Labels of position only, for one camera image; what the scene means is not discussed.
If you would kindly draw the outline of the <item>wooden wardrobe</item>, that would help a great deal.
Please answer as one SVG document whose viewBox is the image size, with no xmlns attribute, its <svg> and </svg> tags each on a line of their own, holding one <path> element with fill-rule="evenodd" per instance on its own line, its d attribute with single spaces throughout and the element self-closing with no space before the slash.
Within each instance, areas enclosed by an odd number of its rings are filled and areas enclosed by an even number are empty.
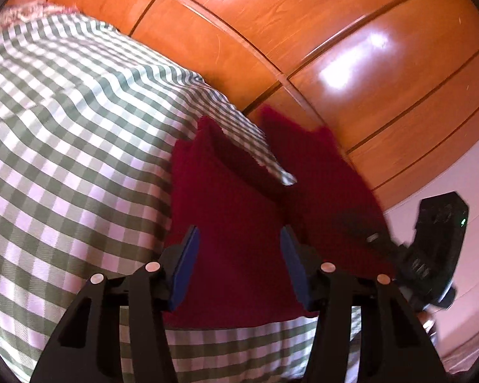
<svg viewBox="0 0 479 383">
<path fill-rule="evenodd" d="M 268 104 L 329 124 L 386 207 L 479 140 L 473 0 L 45 1 L 200 73 L 251 120 Z"/>
</svg>

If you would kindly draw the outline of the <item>green white checkered bedsheet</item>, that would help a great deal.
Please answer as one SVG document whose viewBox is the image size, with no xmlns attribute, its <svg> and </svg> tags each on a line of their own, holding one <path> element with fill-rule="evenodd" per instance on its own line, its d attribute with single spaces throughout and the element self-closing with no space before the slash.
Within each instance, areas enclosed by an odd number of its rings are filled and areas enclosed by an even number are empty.
<svg viewBox="0 0 479 383">
<path fill-rule="evenodd" d="M 96 272 L 161 251 L 170 159 L 200 118 L 283 184 L 344 160 L 326 130 L 266 136 L 199 73 L 82 14 L 0 19 L 0 359 L 28 382 Z"/>
</svg>

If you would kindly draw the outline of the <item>red knit sweater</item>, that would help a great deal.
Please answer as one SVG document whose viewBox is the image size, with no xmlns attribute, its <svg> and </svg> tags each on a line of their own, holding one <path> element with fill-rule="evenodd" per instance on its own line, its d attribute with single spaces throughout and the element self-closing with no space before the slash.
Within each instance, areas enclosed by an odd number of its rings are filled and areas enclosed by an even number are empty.
<svg viewBox="0 0 479 383">
<path fill-rule="evenodd" d="M 304 129 L 271 107 L 260 123 L 293 185 L 283 185 L 211 118 L 200 118 L 194 139 L 175 144 L 166 245 L 180 243 L 190 227 L 201 240 L 187 293 L 164 316 L 171 328 L 248 328 L 304 316 L 280 248 L 284 226 L 340 272 L 396 273 L 388 255 L 367 242 L 388 225 L 331 129 Z"/>
</svg>

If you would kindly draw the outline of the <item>floral bedspread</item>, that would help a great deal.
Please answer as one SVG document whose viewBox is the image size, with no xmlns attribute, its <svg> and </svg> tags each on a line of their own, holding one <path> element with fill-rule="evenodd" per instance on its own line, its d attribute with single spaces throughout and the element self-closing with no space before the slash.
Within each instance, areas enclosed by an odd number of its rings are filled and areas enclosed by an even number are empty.
<svg viewBox="0 0 479 383">
<path fill-rule="evenodd" d="M 63 6 L 43 0 L 8 5 L 0 12 L 0 31 L 16 24 L 28 23 L 51 15 L 74 13 L 79 13 L 76 6 Z"/>
</svg>

